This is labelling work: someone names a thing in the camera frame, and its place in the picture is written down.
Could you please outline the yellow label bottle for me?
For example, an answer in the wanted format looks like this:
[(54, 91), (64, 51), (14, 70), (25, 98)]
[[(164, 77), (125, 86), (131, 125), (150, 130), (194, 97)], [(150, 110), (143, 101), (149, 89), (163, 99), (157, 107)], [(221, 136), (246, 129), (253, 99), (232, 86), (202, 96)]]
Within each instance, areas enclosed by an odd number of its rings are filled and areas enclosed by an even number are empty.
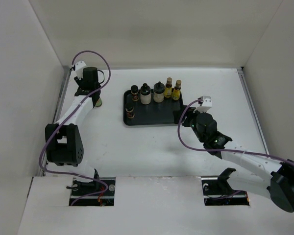
[(168, 77), (165, 84), (164, 97), (171, 98), (172, 95), (172, 78)]
[(177, 80), (174, 90), (172, 92), (172, 99), (177, 101), (180, 99), (180, 94), (181, 94), (181, 80)]

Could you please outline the red chili sauce bottle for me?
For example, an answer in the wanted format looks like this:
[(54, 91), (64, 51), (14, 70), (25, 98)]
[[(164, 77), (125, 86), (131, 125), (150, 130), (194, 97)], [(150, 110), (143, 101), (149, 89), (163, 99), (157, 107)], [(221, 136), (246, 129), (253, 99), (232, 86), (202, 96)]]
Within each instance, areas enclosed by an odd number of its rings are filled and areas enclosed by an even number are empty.
[(102, 105), (102, 99), (99, 98), (95, 104), (96, 107), (100, 107)]

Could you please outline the white powder shaker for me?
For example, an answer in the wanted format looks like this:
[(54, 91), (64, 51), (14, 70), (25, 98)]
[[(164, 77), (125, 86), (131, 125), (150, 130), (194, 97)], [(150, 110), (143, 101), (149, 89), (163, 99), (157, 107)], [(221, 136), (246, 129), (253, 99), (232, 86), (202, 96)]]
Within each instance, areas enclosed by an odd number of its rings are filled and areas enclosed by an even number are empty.
[(157, 103), (163, 102), (165, 85), (159, 81), (154, 84), (153, 91), (154, 91), (153, 100)]
[(140, 88), (140, 99), (144, 105), (151, 103), (151, 88), (147, 83), (144, 83)]

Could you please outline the small spice jar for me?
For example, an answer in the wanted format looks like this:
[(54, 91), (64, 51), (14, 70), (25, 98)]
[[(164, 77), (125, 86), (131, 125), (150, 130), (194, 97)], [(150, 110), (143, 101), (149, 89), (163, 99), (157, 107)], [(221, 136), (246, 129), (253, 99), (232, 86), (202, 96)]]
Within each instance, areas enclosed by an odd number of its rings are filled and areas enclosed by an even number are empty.
[(138, 89), (138, 86), (137, 85), (132, 85), (130, 91), (131, 91), (131, 95), (132, 95), (132, 100), (134, 102), (138, 101), (139, 100), (139, 96), (138, 96), (139, 89)]
[(126, 115), (129, 119), (133, 119), (135, 117), (134, 107), (133, 107), (132, 103), (127, 103), (125, 105), (125, 111), (126, 111)]

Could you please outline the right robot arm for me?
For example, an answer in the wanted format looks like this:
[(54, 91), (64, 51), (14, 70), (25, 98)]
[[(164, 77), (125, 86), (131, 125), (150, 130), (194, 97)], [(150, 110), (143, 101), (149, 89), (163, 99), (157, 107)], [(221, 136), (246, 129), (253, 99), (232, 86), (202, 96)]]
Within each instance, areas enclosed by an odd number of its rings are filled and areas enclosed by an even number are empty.
[(234, 175), (234, 168), (227, 168), (218, 176), (220, 192), (234, 194), (249, 191), (270, 199), (277, 207), (294, 212), (294, 161), (264, 153), (251, 152), (236, 144), (217, 129), (212, 115), (203, 112), (204, 106), (190, 105), (173, 112), (178, 127), (190, 127), (203, 144), (202, 152), (232, 162), (249, 172), (250, 176)]

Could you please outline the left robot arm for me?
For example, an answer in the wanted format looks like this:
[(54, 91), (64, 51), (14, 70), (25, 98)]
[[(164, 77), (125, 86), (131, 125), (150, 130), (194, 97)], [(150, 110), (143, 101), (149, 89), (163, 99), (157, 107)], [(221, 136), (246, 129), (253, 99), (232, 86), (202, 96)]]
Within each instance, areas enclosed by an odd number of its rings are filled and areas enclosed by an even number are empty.
[(79, 131), (87, 114), (95, 107), (102, 105), (100, 91), (87, 96), (101, 87), (96, 67), (84, 67), (74, 78), (78, 85), (74, 99), (66, 113), (55, 123), (45, 127), (45, 139), (55, 132), (46, 147), (47, 161), (56, 166), (63, 166), (66, 170), (73, 171), (76, 167), (78, 173), (86, 170), (86, 175), (92, 177), (95, 170), (83, 162), (84, 147)]

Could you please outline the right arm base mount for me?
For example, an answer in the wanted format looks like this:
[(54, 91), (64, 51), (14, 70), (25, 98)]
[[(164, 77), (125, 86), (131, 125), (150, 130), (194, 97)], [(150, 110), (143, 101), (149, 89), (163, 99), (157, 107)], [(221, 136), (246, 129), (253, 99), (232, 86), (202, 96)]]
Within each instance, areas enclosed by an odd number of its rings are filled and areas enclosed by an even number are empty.
[(234, 168), (227, 168), (218, 176), (204, 176), (201, 178), (204, 204), (206, 206), (249, 206), (246, 191), (233, 190), (227, 180), (235, 172)]

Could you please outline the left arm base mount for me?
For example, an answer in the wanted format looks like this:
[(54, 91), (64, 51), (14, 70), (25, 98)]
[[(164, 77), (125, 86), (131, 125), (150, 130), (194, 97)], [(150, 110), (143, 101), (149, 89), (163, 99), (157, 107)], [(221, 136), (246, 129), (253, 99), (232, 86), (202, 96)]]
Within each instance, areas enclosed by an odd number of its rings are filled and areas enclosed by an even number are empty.
[(71, 191), (69, 206), (114, 206), (116, 178), (100, 178), (97, 170), (94, 178), (103, 181), (107, 187), (96, 181), (86, 182), (85, 179), (74, 178), (72, 185), (67, 186)]

